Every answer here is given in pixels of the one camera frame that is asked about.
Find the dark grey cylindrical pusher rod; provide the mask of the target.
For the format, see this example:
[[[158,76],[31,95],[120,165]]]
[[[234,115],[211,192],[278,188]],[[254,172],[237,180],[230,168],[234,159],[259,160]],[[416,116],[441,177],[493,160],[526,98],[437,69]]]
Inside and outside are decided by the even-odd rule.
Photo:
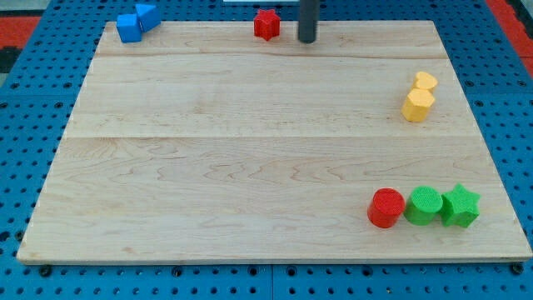
[[[297,38],[301,43],[313,43],[316,41],[319,11],[319,0],[300,0]]]

